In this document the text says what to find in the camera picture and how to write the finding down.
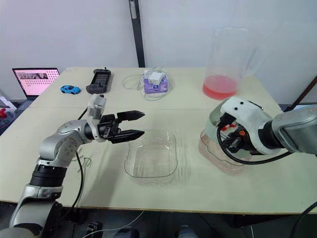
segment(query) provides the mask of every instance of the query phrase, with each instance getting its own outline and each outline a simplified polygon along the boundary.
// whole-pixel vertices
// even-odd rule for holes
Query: blue toy car
[[[78,94],[80,93],[80,88],[79,87],[74,87],[71,85],[64,85],[60,88],[62,93],[71,93],[71,94]]]

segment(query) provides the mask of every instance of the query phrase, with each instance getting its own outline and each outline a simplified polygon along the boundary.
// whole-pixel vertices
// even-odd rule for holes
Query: white cable
[[[130,80],[127,81],[127,79],[130,78],[130,77],[132,77],[132,76],[143,76],[143,74],[132,74],[132,75],[129,75],[129,76],[125,77],[124,80],[123,80],[123,83],[122,83],[122,84],[123,84],[123,87],[124,87],[125,89],[138,89],[138,85],[139,85],[139,83],[140,83],[139,77],[138,77],[138,81],[137,81],[136,83],[134,83],[132,87],[127,87],[127,86],[126,86],[126,84],[127,84],[128,82],[132,81],[132,79],[130,79]]]
[[[253,228],[252,228],[252,226],[250,226],[250,227],[251,227],[252,238],[254,238],[254,235],[253,235]]]
[[[81,237],[81,238],[88,237],[88,236],[90,236],[90,235],[92,235],[92,234],[94,234],[94,233],[97,233],[97,232],[108,232],[108,231],[116,231],[116,230],[123,229],[123,228],[125,228],[125,227],[131,225],[132,223],[134,223],[139,217],[141,217],[141,215],[142,215],[143,213],[144,213],[144,211],[142,211],[142,212],[140,213],[140,215],[137,216],[136,219],[134,219],[132,222],[130,222],[129,224],[127,224],[127,225],[125,225],[125,226],[123,226],[123,227],[116,228],[116,229],[105,229],[105,230],[100,230],[100,231],[91,232],[91,233],[89,233],[88,235],[85,235],[85,236],[83,236],[83,237]]]
[[[167,92],[164,92],[164,93],[152,93],[152,94],[146,94],[145,91],[144,91],[144,79],[147,78],[148,76],[150,76],[153,72],[159,72],[159,73],[163,73],[164,76],[166,77],[166,80],[167,80],[167,83],[168,83],[168,90]],[[132,76],[142,76],[141,78],[137,78],[138,80],[135,81],[135,79],[130,79],[128,80],[130,77]],[[128,87],[127,84],[128,82],[131,82],[131,81],[135,81],[134,84],[131,86],[131,87]],[[148,70],[145,74],[132,74],[132,75],[129,75],[127,77],[125,77],[123,79],[123,87],[125,89],[137,89],[137,90],[140,90],[140,94],[141,96],[147,100],[147,101],[157,101],[163,97],[165,97],[166,95],[168,95],[172,89],[174,88],[174,82],[172,80],[172,77],[169,75],[169,73],[167,73],[166,71],[164,71],[161,68],[151,68],[150,70]]]

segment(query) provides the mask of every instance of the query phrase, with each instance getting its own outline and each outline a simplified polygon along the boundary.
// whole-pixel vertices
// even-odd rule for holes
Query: white charger
[[[162,81],[164,77],[164,74],[160,72],[153,72],[148,77],[150,84],[159,85],[159,83]]]

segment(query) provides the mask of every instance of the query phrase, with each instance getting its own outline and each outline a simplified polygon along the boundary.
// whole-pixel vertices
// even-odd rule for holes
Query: black handheld device
[[[86,87],[86,90],[90,94],[100,94],[107,91],[107,85],[111,76],[110,70],[106,67],[105,69],[95,69],[94,78],[91,84]]]

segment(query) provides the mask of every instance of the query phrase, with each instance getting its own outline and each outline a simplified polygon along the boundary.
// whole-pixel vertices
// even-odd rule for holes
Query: white wall
[[[137,66],[126,0],[1,0],[0,91],[23,99],[12,68]]]
[[[317,73],[315,0],[139,0],[146,65],[206,66],[212,29],[261,32],[268,55],[257,76],[271,96],[293,103]]]

